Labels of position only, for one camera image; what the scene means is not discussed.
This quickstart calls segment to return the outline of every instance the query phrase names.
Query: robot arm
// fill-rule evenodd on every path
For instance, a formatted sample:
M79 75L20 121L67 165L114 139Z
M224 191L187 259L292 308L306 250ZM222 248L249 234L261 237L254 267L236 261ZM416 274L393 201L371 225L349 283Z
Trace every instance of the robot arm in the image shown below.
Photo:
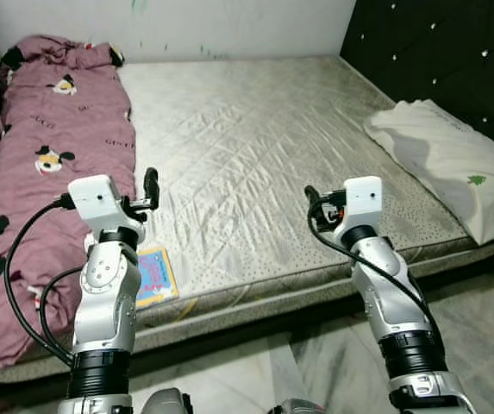
M322 210L328 209L327 216L319 210L317 192L307 188L310 211L316 212L313 216L319 229L335 228L337 250L360 256L381 269L377 272L355 260L352 278L364 299L367 318L385 358L392 404L401 412L476 413L455 374L447 370L440 332L405 260L387 239L377 236L382 210L381 180L349 179L344 187L343 191L323 198L330 202L330 210L329 205L322 205Z
M135 339L135 299L141 284L137 244L145 238L141 210L159 202L158 175L147 169L146 199L130 202L112 179L97 175L72 181L68 190L96 243L80 274L82 300L74 322L74 364L59 414L131 414L128 367Z

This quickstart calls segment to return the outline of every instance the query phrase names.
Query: quilted mattress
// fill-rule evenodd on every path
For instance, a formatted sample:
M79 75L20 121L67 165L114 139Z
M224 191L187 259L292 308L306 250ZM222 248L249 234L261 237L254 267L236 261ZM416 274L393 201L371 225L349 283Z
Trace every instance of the quilted mattress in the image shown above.
M159 170L142 247L167 249L180 296L139 312L136 352L352 294L347 258L307 228L308 184L325 192L381 177L380 234L415 276L494 253L366 136L362 121L393 102L342 60L128 64L119 76L137 188L148 166ZM62 370L40 359L0 381Z

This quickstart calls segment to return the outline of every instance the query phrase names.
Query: bed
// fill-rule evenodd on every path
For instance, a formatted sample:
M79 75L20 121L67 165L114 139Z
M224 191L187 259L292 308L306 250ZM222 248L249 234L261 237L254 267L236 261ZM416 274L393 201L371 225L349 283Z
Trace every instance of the bed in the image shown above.
M167 249L179 289L140 311L135 352L352 295L345 257L307 229L307 184L382 177L381 234L416 277L494 254L366 136L363 120L393 102L340 58L129 64L118 75L136 187L148 166L160 174L143 247ZM32 353L0 382L65 370Z
M167 249L179 289L139 312L136 353L352 296L345 257L307 229L307 184L331 191L350 177L382 177L380 233L418 278L494 255L494 241L478 246L363 129L395 101L431 97L494 140L494 30L474 35L494 28L485 26L494 15L414 8L359 0L341 57L118 70L132 106L138 197L148 166L160 176L142 247ZM0 370L0 383L65 370L34 351Z

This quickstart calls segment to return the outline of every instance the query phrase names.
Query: pillow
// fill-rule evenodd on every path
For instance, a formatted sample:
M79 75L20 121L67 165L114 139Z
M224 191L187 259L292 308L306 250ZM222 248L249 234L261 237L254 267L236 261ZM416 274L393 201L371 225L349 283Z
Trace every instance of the pillow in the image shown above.
M494 141L430 100L401 101L368 117L364 128L477 244L494 240Z

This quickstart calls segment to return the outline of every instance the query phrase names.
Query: marble floor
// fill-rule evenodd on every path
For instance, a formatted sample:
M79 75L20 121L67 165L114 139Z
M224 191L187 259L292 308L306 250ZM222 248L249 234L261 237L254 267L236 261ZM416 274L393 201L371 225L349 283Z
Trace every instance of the marble floor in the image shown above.
M494 274L429 295L458 374L479 413L494 413ZM363 314L207 354L131 379L134 411L149 395L176 386L197 414L268 412L287 398L308 398L328 413L392 413L386 371ZM15 408L15 414L56 412L57 402Z

